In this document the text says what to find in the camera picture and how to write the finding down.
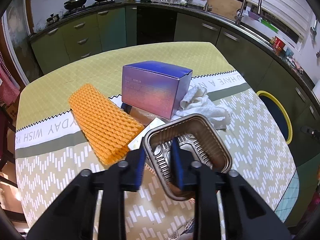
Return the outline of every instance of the white cloth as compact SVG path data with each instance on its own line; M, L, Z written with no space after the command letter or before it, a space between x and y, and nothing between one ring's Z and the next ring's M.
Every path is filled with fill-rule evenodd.
M215 105L207 95L207 89L195 86L190 89L180 102L180 108L172 117L176 120L189 114L202 114L212 123L213 127L225 129L231 122L232 109L225 104Z

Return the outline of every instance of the orange mesh packaging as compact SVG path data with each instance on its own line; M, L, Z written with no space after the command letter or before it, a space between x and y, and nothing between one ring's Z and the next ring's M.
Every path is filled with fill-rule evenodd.
M102 95L85 84L69 98L72 112L95 154L105 165L119 161L144 127Z

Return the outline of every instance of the drawer handle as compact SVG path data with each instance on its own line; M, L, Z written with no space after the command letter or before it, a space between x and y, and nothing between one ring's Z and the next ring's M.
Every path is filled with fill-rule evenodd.
M217 31L217 30L218 30L217 28L212 27L212 26L210 26L210 25L207 25L207 24L205 24L205 23L202 23L202 26L203 26L203 27L206 27L206 28L208 28L208 29L210 29L210 30L213 30L213 31Z
M296 88L296 92L298 93L298 95L301 97L301 99L303 100L303 102L307 102L305 97L302 95L302 93L300 92L299 88Z
M82 41L78 41L78 44L81 45L81 44L84 44L89 38L85 38L83 39Z
M311 114L313 115L313 117L318 120L318 116L316 115L315 111L313 110L312 106L309 107L310 108L310 111L311 111Z
M98 14L106 14L108 13L109 11L103 11L103 12L98 12Z
M238 38L236 38L236 37L234 37L234 36L230 35L229 33L223 32L223 34L224 34L225 36L227 36L228 38L230 38L230 39L234 40L234 41L239 41L239 39L238 39Z
M75 26L73 26L73 27L74 27L74 28L79 28L79 27L81 27L81 26L83 26L83 25L85 25L85 23L80 23L80 24L75 25Z
M55 28L55 29L53 29L52 31L49 31L48 34L49 34L49 35L50 35L50 34L53 34L53 33L55 33L58 29L59 29L59 28Z
M91 54L91 52L89 52L88 54L85 54L85 55L81 56L81 58L88 57L88 56L90 56L90 54Z

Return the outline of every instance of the red checkered cloth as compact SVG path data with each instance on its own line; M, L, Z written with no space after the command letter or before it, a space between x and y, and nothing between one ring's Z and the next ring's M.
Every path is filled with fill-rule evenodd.
M11 76L9 70L7 69L2 54L0 52L0 78L2 84L0 85L0 103L5 102L8 106L14 103L20 94L20 89L17 88L11 81L13 77Z

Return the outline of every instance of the black countertop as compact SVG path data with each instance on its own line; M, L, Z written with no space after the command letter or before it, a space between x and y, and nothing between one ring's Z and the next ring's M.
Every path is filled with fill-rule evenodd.
M259 38L255 33L250 31L249 29L243 27L243 26L238 26L235 25L234 22L213 14L213 13L206 13L204 11L196 10L193 8L188 8L185 6L177 6L177 5L169 5L169 4L163 4L163 3L150 3L150 2L141 2L141 3L128 3L128 2L122 2L122 3L113 3L113 4L108 4L108 5L101 5L93 8L87 8L83 11L80 11L78 13L75 13L69 17L62 18L58 22L49 25L45 29L30 35L29 40L30 42L36 40L38 37L42 36L43 34L59 27L60 25L73 20L75 18L90 14L90 13L95 13L97 11L103 11L106 9L112 9L112 8L118 8L118 7L123 7L123 6L133 6L133 7L154 7L154 8L164 8L168 10L173 10L179 13L187 14L193 17L200 18L202 20L208 21L215 23L223 28L226 28L242 37L245 39L249 40L256 46L258 46L260 49L265 51L267 54L269 54L276 62L278 62L282 67L286 69L286 71L297 81L297 83L302 87L302 89L305 91L307 96L310 98L312 104L315 106L317 109L318 113L320 114L320 103L318 99L315 97L314 93L312 92L312 89L314 88L315 84L313 81L310 79L310 77L304 72L303 74L300 74L296 69L293 69L290 67L286 62L285 62L285 57L284 55L276 55L274 50L272 49L271 45L265 41L262 38Z

